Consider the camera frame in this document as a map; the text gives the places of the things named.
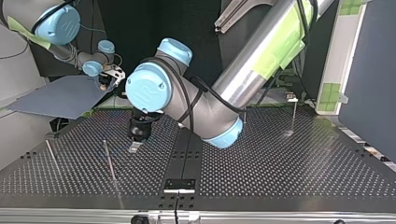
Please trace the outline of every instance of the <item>blue end cap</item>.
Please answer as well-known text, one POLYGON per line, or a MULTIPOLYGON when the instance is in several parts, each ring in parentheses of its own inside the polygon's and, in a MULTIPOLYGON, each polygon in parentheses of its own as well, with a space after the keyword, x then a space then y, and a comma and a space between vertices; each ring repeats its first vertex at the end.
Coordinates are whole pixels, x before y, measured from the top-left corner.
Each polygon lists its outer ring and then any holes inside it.
POLYGON ((128 77, 125 90, 131 104, 147 112, 165 108, 172 98, 171 80, 155 63, 140 64, 128 77))
POLYGON ((102 72, 102 65, 96 61, 87 61, 82 65, 82 71, 90 77, 97 77, 102 72))
POLYGON ((185 46, 181 42, 178 42, 175 39, 163 39, 157 49, 166 54, 169 54, 170 56, 179 60, 181 63, 186 64, 187 66, 190 65, 192 59, 192 51, 187 46, 185 46))
MULTIPOLYGON (((41 17, 49 13, 53 8, 55 7, 47 9, 41 17)), ((54 45, 65 45, 77 36, 79 22, 78 11, 73 7, 65 6, 38 25, 35 29, 35 35, 47 39, 54 45)))
POLYGON ((99 41, 98 49, 104 53, 109 53, 109 54, 116 52, 116 47, 114 47, 114 44, 108 40, 99 41))
POLYGON ((221 135, 211 139, 203 139, 203 140, 215 147, 219 147, 219 148, 230 147, 236 141, 236 139, 238 139, 238 135, 242 132, 243 128, 244 128, 244 123, 240 118, 238 118, 235 124, 225 133, 222 133, 221 135))

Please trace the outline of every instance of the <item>black metal plate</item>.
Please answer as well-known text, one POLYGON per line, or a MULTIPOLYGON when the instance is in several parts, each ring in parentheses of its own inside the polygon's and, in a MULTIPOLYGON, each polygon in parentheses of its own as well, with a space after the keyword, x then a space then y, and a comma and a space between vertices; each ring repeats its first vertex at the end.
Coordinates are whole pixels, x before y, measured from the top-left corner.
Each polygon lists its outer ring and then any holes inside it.
POLYGON ((163 183, 177 123, 166 116, 155 122, 147 143, 130 154, 130 117, 129 110, 97 111, 51 141, 57 161, 43 145, 30 160, 9 165, 0 172, 0 206, 152 210, 167 204, 163 183), (104 139, 117 182, 111 177, 104 139))
POLYGON ((396 212, 386 165, 310 108, 291 127, 292 107, 260 108, 230 148, 194 136, 189 150, 202 157, 183 174, 197 179, 193 210, 396 212))

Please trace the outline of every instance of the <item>green sticker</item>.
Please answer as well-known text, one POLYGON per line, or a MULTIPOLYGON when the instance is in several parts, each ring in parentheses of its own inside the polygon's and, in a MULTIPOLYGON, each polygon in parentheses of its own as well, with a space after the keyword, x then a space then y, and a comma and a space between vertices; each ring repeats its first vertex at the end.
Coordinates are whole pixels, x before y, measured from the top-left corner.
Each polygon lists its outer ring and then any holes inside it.
POLYGON ((363 0, 345 0, 341 5, 340 15, 358 15, 361 11, 361 5, 363 5, 363 0))
MULTIPOLYGON (((304 9, 308 21, 311 21, 313 10, 309 0, 304 0, 304 9)), ((293 9, 282 21, 280 28, 273 34, 262 55, 254 64, 253 70, 263 78, 269 79, 279 67, 285 69, 304 48, 302 42, 304 36, 300 10, 295 3, 293 9)))
POLYGON ((340 98, 340 90, 341 84, 339 83, 323 83, 318 102, 318 110, 333 112, 340 98))
POLYGON ((21 35, 24 35, 26 38, 30 39, 32 42, 43 47, 44 49, 50 48, 50 42, 48 40, 33 35, 28 30, 26 30, 26 28, 24 28, 19 22, 17 22, 14 18, 8 17, 7 22, 8 22, 8 28, 10 30, 19 32, 21 35))

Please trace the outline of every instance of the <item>metal frame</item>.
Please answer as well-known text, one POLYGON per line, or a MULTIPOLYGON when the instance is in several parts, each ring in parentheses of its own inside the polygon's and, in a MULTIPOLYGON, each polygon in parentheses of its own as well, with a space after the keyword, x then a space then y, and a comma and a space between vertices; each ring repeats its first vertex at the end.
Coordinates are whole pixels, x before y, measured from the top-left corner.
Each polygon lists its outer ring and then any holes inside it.
MULTIPOLYGON (((78 119, 74 124, 61 131, 61 137, 70 132, 85 119, 78 119)), ((394 174, 375 157, 370 157, 359 144, 348 138, 342 131, 328 127, 335 131, 345 144, 363 155, 361 159, 369 163, 379 174, 396 183, 394 174)), ((31 152, 46 150, 43 143, 31 152)), ((341 218, 346 223, 391 223, 396 222, 396 200, 357 200, 339 198, 291 198, 291 199, 222 199, 203 197, 200 192, 200 181, 203 163, 203 142, 199 136, 190 134, 187 129, 179 130, 174 143, 171 160, 163 177, 164 188, 168 179, 195 179, 194 193, 160 193, 155 199, 145 199, 144 204, 136 204, 136 200, 128 198, 107 198, 96 196, 76 195, 70 197, 51 198, 40 195, 19 197, 18 195, 1 196, 3 207, 0 208, 0 223, 18 222, 48 222, 57 220, 62 223, 129 223, 133 216, 148 217, 149 223, 174 223, 175 210, 179 223, 329 223, 341 218)), ((0 171, 0 175, 13 172, 14 165, 23 164, 16 160, 12 165, 0 171)))
MULTIPOLYGON (((179 223, 394 223, 394 214, 365 213, 227 213, 178 212, 179 223)), ((130 223, 133 216, 148 217, 150 224, 175 223, 173 212, 135 210, 0 209, 0 223, 130 223)))

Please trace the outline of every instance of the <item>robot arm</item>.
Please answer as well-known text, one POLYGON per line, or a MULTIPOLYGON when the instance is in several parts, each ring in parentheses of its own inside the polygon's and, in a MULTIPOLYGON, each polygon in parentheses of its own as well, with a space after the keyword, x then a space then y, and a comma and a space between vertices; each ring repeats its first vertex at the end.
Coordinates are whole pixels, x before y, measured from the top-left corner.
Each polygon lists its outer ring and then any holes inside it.
MULTIPOLYGON (((323 13, 331 2, 318 1, 318 12, 323 13)), ((311 1, 302 3, 307 23, 316 20, 311 1)), ((213 92, 202 92, 183 77, 192 51, 170 38, 164 39, 155 56, 137 66, 128 77, 128 99, 143 112, 161 110, 185 127, 193 126, 194 133, 215 147, 229 147, 243 129, 238 110, 247 106, 265 82, 278 69, 285 69, 304 48, 299 9, 296 0, 275 2, 211 88, 220 99, 213 92)))
POLYGON ((114 63, 115 47, 108 40, 98 44, 94 54, 76 49, 70 42, 79 31, 80 16, 63 0, 0 0, 0 20, 7 26, 9 18, 17 21, 31 34, 50 42, 47 50, 62 62, 73 64, 91 77, 101 76, 101 83, 108 86, 111 77, 117 86, 125 74, 114 63))

